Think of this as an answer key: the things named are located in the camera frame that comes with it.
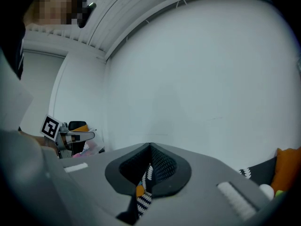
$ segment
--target black pillow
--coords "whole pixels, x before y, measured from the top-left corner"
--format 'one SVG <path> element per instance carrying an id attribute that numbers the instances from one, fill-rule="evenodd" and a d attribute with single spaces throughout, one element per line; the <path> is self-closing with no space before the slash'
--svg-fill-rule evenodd
<path id="1" fill-rule="evenodd" d="M 277 157 L 274 157 L 256 166 L 252 166 L 246 169 L 240 169 L 239 173 L 251 179 L 258 185 L 271 185 L 273 177 L 275 175 L 276 160 Z"/>

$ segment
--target black mesh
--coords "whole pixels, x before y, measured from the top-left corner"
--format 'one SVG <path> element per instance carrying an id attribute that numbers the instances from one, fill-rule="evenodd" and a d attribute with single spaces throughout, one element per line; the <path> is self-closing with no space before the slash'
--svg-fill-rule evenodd
<path id="1" fill-rule="evenodd" d="M 127 180 L 138 185 L 149 164 L 154 169 L 153 177 L 156 184 L 171 177 L 177 167 L 174 159 L 149 145 L 123 162 L 119 167 L 119 171 Z"/>

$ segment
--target white wall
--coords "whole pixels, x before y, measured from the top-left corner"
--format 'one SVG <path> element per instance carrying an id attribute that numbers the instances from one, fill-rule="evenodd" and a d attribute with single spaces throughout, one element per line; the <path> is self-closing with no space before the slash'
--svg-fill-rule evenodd
<path id="1" fill-rule="evenodd" d="M 61 122 L 85 121 L 102 137 L 104 71 L 99 59 L 69 53 L 55 81 L 49 114 Z"/>
<path id="2" fill-rule="evenodd" d="M 41 136 L 40 128 L 48 113 L 49 101 L 56 75 L 63 59 L 35 53 L 24 53 L 24 70 L 21 83 L 33 95 L 22 122 L 22 131 Z"/>
<path id="3" fill-rule="evenodd" d="M 301 146 L 298 49 L 258 0 L 199 0 L 167 12 L 111 61 L 112 149 L 158 142 L 238 169 Z"/>

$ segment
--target orange pillow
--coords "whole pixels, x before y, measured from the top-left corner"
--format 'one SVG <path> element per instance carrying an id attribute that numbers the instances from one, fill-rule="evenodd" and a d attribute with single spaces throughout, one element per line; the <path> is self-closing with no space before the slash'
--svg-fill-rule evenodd
<path id="1" fill-rule="evenodd" d="M 89 128 L 88 128 L 88 125 L 84 125 L 84 126 L 78 127 L 77 129 L 75 129 L 73 131 L 89 131 Z"/>
<path id="2" fill-rule="evenodd" d="M 277 149 L 275 176 L 271 187 L 274 192 L 287 191 L 293 185 L 301 167 L 301 147 L 298 149 Z"/>

